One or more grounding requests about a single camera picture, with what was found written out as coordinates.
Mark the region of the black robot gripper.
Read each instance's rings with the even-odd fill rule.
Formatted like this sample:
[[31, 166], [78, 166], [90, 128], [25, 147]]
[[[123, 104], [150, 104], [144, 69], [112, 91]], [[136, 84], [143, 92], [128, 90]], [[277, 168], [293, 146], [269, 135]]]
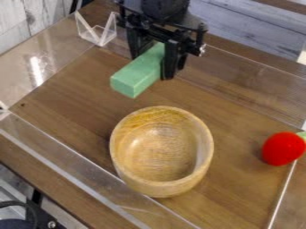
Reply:
[[191, 13], [190, 0], [115, 0], [119, 26], [127, 30], [131, 58], [164, 43], [162, 80], [171, 80], [184, 68], [187, 54], [204, 51], [206, 22]]

